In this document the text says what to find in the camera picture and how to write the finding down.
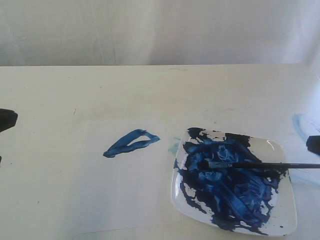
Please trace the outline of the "white paper sheet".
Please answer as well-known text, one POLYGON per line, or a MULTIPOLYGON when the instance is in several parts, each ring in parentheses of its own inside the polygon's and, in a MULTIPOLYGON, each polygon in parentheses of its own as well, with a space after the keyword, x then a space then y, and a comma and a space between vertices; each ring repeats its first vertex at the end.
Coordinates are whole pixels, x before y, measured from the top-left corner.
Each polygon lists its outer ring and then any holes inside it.
POLYGON ((176 223, 171 202, 172 135, 156 119, 112 119, 87 125, 80 151, 74 208, 80 233, 176 223), (142 129, 155 143, 107 158, 104 152, 129 132, 142 129))

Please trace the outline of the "white square plate blue paint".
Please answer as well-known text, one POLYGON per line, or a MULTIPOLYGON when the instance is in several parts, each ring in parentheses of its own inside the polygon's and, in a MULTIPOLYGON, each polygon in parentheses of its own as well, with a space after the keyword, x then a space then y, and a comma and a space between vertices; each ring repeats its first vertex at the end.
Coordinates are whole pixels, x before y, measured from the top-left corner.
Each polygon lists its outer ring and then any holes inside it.
POLYGON ((285 163, 279 144, 247 135, 188 128, 173 164, 171 200, 184 215, 223 230, 279 237, 297 227, 290 174, 278 169, 201 169, 200 162, 285 163))

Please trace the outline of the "black paintbrush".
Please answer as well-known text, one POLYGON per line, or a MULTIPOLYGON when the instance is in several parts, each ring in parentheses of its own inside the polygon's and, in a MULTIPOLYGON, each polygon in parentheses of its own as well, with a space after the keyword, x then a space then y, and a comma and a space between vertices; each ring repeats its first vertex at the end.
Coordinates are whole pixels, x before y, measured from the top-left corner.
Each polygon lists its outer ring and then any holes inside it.
POLYGON ((319 169, 319 164, 313 163, 274 163, 274 162, 212 162, 201 161, 197 164, 201 170, 236 168, 236 169, 319 169))

